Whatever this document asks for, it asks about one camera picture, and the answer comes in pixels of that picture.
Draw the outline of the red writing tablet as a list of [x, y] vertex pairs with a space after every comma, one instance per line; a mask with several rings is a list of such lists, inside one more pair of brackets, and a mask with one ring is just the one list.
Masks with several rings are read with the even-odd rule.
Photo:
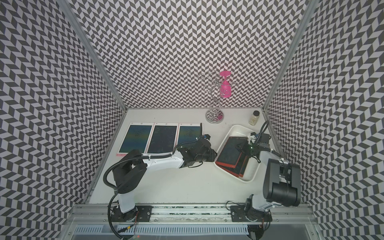
[[247, 143], [246, 137], [229, 137], [218, 155], [216, 164], [231, 169], [241, 168], [247, 159], [247, 156], [242, 152], [242, 147]]
[[244, 176], [248, 162], [249, 157], [245, 154], [241, 154], [240, 159], [235, 168], [229, 168], [224, 166], [221, 166], [221, 168], [235, 177], [242, 178]]

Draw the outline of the white plastic storage tray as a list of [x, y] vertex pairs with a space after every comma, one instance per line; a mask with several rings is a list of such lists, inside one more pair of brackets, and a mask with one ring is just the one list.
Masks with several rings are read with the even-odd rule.
[[[222, 152], [225, 143], [229, 139], [229, 137], [244, 137], [247, 138], [250, 133], [255, 132], [255, 130], [246, 128], [241, 125], [233, 125], [226, 136], [224, 137], [223, 141], [218, 147], [218, 155]], [[249, 184], [254, 181], [264, 181], [266, 169], [267, 166], [263, 163], [258, 163], [255, 158], [251, 158], [249, 160], [249, 163], [247, 164], [247, 167], [245, 169], [245, 173], [243, 177], [236, 177], [232, 175], [231, 173], [225, 171], [223, 168], [218, 166], [217, 164], [214, 164], [214, 166], [219, 169], [222, 173], [226, 174], [227, 176], [230, 176], [232, 179], [238, 180], [242, 183]]]

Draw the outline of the pink writing tablet colourful screen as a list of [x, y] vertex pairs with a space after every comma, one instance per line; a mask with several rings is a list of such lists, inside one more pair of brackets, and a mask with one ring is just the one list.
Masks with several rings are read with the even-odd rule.
[[131, 122], [124, 134], [116, 156], [123, 157], [132, 150], [139, 150], [141, 153], [145, 153], [149, 146], [153, 127], [154, 123]]

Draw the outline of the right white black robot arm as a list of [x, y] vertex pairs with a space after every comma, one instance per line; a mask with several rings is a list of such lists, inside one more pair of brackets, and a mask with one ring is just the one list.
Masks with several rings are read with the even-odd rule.
[[270, 148], [266, 134], [269, 121], [265, 121], [258, 134], [251, 133], [248, 142], [236, 149], [259, 164], [266, 166], [263, 191], [247, 198], [244, 212], [251, 222], [271, 222], [270, 208], [276, 206], [297, 207], [301, 203], [301, 169], [286, 161], [281, 154]]

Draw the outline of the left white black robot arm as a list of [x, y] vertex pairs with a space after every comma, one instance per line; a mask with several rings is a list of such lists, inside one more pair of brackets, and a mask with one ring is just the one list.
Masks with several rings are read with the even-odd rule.
[[114, 191], [108, 206], [110, 221], [132, 221], [143, 212], [135, 204], [134, 189], [146, 173], [193, 168], [195, 163], [214, 162], [218, 154], [212, 149], [210, 138], [210, 135], [203, 134], [203, 124], [200, 124], [196, 140], [177, 144], [169, 153], [144, 154], [132, 150], [109, 167], [103, 175], [103, 182]]

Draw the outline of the small glass jar black lid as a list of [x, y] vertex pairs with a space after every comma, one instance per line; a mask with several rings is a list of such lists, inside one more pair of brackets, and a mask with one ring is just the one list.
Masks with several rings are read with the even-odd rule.
[[249, 119], [249, 124], [251, 126], [255, 126], [256, 123], [258, 122], [259, 117], [260, 117], [260, 112], [259, 111], [253, 111], [253, 113]]

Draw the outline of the pink plastic goblet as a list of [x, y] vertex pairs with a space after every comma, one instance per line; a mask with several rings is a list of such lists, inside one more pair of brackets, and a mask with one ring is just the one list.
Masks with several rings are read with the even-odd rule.
[[231, 76], [231, 71], [222, 71], [220, 76], [223, 78], [221, 84], [220, 92], [222, 98], [229, 98], [232, 95], [232, 86], [228, 82], [228, 78]]

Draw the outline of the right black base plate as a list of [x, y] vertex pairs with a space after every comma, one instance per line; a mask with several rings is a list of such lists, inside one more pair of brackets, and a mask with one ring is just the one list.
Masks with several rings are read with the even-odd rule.
[[269, 223], [273, 221], [270, 212], [264, 212], [250, 208], [246, 211], [245, 206], [230, 206], [232, 222], [264, 222]]

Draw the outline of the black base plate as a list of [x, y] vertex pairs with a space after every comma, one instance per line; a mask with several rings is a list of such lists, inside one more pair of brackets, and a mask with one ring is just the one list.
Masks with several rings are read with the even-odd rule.
[[264, 212], [250, 208], [246, 211], [245, 206], [230, 206], [232, 222], [264, 222], [269, 223], [273, 221], [270, 212]]
[[120, 206], [114, 206], [111, 210], [110, 218], [112, 222], [149, 222], [151, 218], [152, 206], [136, 206], [133, 210], [123, 213]]

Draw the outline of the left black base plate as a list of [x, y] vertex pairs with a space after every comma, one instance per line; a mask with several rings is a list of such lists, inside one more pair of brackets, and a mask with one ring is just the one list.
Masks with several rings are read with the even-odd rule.
[[133, 210], [123, 213], [120, 206], [114, 206], [111, 210], [110, 218], [112, 222], [149, 222], [151, 218], [152, 206], [136, 206]]

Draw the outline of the aluminium front rail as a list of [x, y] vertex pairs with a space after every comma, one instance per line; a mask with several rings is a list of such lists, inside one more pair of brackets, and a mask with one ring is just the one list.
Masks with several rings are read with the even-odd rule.
[[[153, 207], [149, 222], [144, 224], [240, 224], [232, 222], [230, 206], [235, 204], [151, 204]], [[272, 224], [317, 224], [312, 209], [307, 204], [299, 207], [277, 206], [270, 208]], [[104, 204], [76, 205], [67, 220], [83, 224], [107, 223], [107, 206]]]

